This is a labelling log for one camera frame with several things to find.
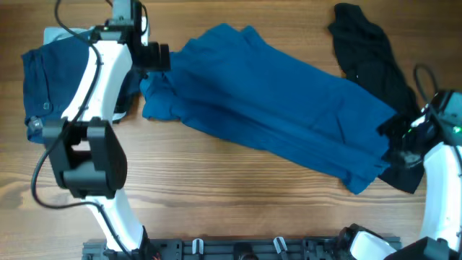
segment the wooden table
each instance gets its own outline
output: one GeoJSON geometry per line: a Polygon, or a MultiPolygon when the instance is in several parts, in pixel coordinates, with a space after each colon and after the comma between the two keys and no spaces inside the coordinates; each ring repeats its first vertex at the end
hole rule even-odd
{"type": "MultiPolygon", "coordinates": [[[[153,40],[177,51],[190,38],[227,22],[253,25],[274,47],[326,72],[341,75],[326,26],[335,1],[144,0],[153,40]]],[[[410,85],[418,61],[435,68],[441,86],[462,82],[462,1],[352,1],[388,34],[410,85]]],[[[41,209],[30,195],[30,177],[43,152],[26,140],[20,55],[43,42],[56,26],[54,0],[3,0],[0,4],[0,259],[80,259],[82,243],[103,238],[90,211],[41,209]]],[[[110,17],[104,1],[69,0],[62,20],[89,27],[110,17]]],[[[141,117],[144,101],[115,126],[128,157],[130,202],[151,238],[336,235],[353,222],[377,233],[419,235],[425,185],[414,195],[376,180],[359,196],[337,178],[316,173],[190,129],[178,122],[141,117]]],[[[40,195],[67,203],[47,163],[40,195]]]]}

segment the wood grain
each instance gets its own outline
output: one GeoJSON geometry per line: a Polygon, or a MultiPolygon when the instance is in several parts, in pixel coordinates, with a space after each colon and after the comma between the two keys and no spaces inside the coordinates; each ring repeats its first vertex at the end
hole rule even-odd
{"type": "MultiPolygon", "coordinates": [[[[351,1],[388,34],[407,76],[418,61],[435,68],[442,87],[462,81],[462,2],[351,1]]],[[[56,26],[54,0],[3,0],[0,4],[0,259],[80,259],[82,243],[103,233],[86,209],[41,209],[30,195],[30,177],[43,147],[26,140],[20,55],[42,43],[56,26]]],[[[153,40],[180,50],[188,39],[222,22],[253,25],[265,40],[319,69],[341,75],[326,26],[335,1],[144,0],[153,40]]],[[[69,0],[63,21],[89,27],[110,16],[104,1],[69,0]]],[[[178,122],[141,117],[144,101],[115,126],[127,154],[126,189],[151,238],[335,235],[353,222],[405,244],[418,238],[425,186],[414,195],[377,180],[350,194],[338,179],[266,152],[224,142],[178,122]]],[[[40,195],[67,203],[49,164],[40,195]]]]}

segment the folded denim clothing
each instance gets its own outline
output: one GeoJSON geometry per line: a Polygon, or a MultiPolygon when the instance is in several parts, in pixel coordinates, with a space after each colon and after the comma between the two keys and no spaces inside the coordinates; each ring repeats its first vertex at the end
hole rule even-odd
{"type": "Polygon", "coordinates": [[[388,138],[377,129],[395,115],[357,84],[267,45],[252,27],[219,25],[182,51],[172,70],[141,81],[143,117],[267,150],[340,178],[354,194],[387,167],[388,138]]]}
{"type": "MultiPolygon", "coordinates": [[[[51,37],[50,32],[56,33],[49,29],[45,32],[46,39],[51,37]]],[[[83,32],[81,35],[88,37],[90,32],[83,32]]],[[[75,37],[53,41],[22,55],[25,125],[29,141],[43,143],[42,128],[46,121],[61,118],[79,88],[88,56],[88,45],[75,37]]],[[[140,81],[141,77],[136,71],[130,71],[126,75],[114,120],[126,114],[133,97],[139,93],[140,81]]]]}

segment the dark blue cloth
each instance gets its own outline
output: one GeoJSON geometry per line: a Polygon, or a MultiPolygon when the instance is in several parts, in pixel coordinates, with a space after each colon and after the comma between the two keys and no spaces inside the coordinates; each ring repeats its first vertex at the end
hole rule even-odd
{"type": "MultiPolygon", "coordinates": [[[[82,33],[87,37],[90,32],[82,33]]],[[[87,67],[88,45],[76,38],[67,38],[44,45],[22,55],[24,64],[24,107],[27,139],[43,143],[41,127],[31,127],[31,118],[44,125],[60,119],[79,88],[87,67]]],[[[119,100],[128,100],[139,92],[141,78],[130,71],[123,81],[119,100]]]]}
{"type": "Polygon", "coordinates": [[[388,164],[377,128],[395,111],[357,84],[267,45],[247,27],[212,28],[171,53],[172,70],[141,81],[143,117],[180,119],[268,150],[363,191],[388,164]]]}

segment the robotic arm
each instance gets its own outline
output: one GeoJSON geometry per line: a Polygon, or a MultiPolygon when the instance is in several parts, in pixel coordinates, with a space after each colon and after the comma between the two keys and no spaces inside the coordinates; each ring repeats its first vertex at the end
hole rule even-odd
{"type": "MultiPolygon", "coordinates": [[[[61,120],[49,122],[43,131],[57,184],[70,190],[74,198],[100,205],[89,208],[104,231],[107,239],[104,255],[110,260],[160,260],[123,190],[127,160],[111,127],[118,93],[130,69],[170,69],[168,46],[147,42],[149,22],[141,17],[142,9],[138,0],[114,0],[113,18],[97,26],[90,37],[100,53],[100,70],[97,69],[98,54],[90,47],[87,68],[74,99],[61,120]],[[79,115],[91,90],[95,71],[100,71],[96,85],[83,113],[79,115]],[[66,129],[69,122],[75,123],[66,129]],[[89,142],[90,150],[72,149],[73,145],[85,140],[89,142]]],[[[451,139],[457,140],[457,148],[462,152],[460,128],[458,131],[454,128],[462,125],[461,94],[442,92],[438,95],[435,98],[437,104],[432,104],[437,106],[438,116],[451,115],[451,118],[444,118],[444,126],[441,127],[452,133],[451,139]]],[[[435,123],[430,112],[422,122],[440,125],[440,121],[435,123]]],[[[449,255],[455,256],[461,242],[462,170],[453,145],[442,137],[441,143],[424,157],[427,204],[422,240],[396,251],[374,232],[352,226],[340,234],[337,241],[339,248],[348,251],[357,260],[424,259],[424,256],[446,260],[449,255]]],[[[276,246],[278,253],[283,251],[282,248],[287,250],[281,241],[283,239],[279,239],[276,246]]],[[[203,254],[204,242],[196,245],[198,248],[193,246],[193,252],[203,254]]]]}

